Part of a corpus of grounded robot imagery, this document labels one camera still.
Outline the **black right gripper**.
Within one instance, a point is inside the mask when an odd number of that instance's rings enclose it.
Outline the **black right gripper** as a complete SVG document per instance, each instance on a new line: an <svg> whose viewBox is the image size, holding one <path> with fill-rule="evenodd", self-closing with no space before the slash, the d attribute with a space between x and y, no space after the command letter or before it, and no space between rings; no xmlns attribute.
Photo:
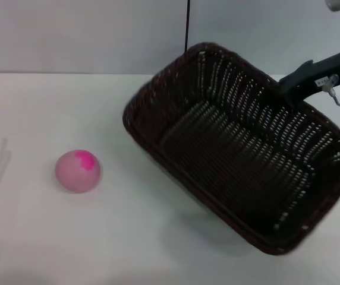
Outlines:
<svg viewBox="0 0 340 285"><path fill-rule="evenodd" d="M279 80L279 91L290 108L297 108L305 98L320 92L328 81L326 78L332 75L338 76L337 85L340 85L340 53L319 62L303 63Z"/></svg>

